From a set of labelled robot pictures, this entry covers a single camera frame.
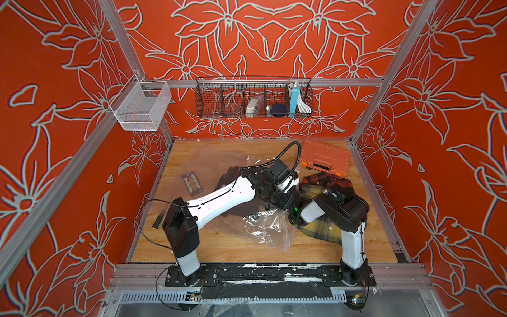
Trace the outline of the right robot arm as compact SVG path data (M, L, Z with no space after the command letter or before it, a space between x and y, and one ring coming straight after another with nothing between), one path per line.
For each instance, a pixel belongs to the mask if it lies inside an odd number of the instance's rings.
M325 215L341 232L341 278L344 284L368 286L370 273L365 254L364 234L367 226L368 203L355 194L352 188L333 185L313 199L299 195L289 208L289 221L305 226Z

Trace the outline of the yellow green plaid shirt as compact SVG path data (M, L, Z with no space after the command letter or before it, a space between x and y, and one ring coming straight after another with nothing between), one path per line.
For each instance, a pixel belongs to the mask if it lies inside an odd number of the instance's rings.
M322 191L323 187L318 185L303 184L301 186L301 196L305 199L313 199ZM298 230L309 237L342 245L340 229L325 215L305 226L298 226Z

